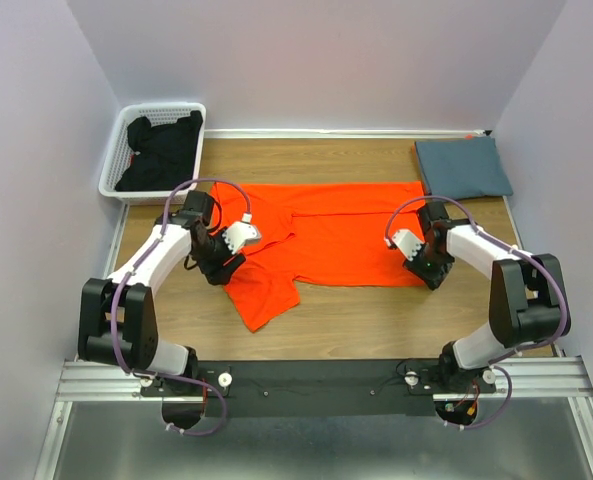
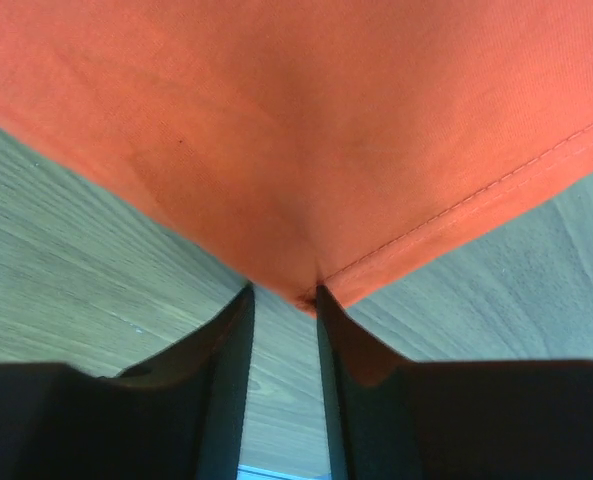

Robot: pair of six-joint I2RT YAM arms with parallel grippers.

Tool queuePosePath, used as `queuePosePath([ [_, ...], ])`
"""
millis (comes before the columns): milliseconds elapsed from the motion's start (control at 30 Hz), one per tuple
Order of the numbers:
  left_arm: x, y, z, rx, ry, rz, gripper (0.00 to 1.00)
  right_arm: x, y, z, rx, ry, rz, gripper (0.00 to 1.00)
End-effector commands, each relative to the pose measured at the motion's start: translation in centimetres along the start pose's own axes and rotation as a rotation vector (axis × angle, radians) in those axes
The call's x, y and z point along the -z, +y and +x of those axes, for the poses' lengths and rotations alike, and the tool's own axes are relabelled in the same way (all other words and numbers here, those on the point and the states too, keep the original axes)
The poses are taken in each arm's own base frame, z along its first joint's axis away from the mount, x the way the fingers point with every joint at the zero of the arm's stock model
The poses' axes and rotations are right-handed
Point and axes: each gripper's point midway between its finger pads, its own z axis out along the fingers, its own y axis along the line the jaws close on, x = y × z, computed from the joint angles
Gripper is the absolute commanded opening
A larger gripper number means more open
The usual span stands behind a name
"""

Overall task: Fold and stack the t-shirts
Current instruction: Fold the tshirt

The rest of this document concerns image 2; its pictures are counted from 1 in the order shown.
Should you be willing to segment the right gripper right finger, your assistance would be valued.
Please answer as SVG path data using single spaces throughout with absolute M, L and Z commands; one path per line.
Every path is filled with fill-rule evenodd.
M 415 362 L 316 291 L 335 479 L 593 479 L 593 360 Z

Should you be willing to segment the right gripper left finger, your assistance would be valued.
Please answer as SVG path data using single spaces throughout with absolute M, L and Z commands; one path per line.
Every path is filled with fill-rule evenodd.
M 251 286 L 115 377 L 0 364 L 0 479 L 233 479 L 254 332 Z

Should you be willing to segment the orange t shirt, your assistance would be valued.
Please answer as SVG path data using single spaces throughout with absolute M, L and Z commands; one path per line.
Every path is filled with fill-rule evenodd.
M 593 1 L 0 1 L 0 127 L 348 306 L 593 173 Z

